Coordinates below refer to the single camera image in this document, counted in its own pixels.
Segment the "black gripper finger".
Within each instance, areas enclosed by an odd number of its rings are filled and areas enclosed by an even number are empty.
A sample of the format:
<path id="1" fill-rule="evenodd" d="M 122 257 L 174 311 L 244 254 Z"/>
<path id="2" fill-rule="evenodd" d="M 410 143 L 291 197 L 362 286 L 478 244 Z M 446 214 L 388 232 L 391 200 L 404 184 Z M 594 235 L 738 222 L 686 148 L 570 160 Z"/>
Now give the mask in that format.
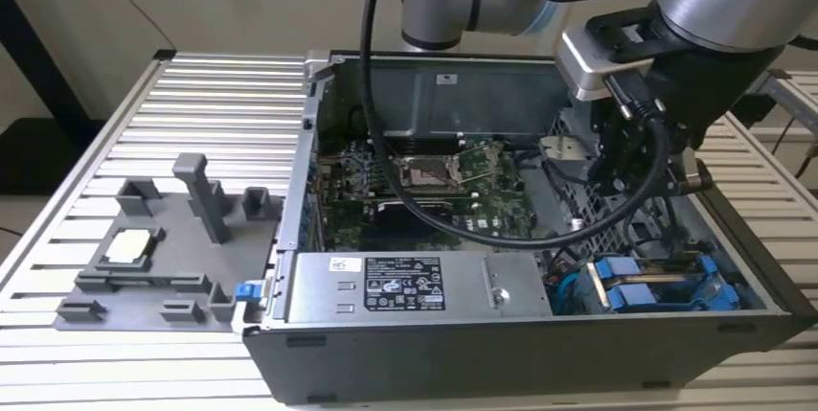
<path id="1" fill-rule="evenodd" d="M 713 187 L 713 175 L 695 155 L 673 155 L 669 159 L 661 194 L 695 194 Z"/>
<path id="2" fill-rule="evenodd" d="M 602 196 L 633 194 L 645 178 L 645 131 L 639 122 L 635 118 L 627 120 L 617 107 L 594 107 L 591 131 L 598 137 L 598 156 L 587 179 Z"/>

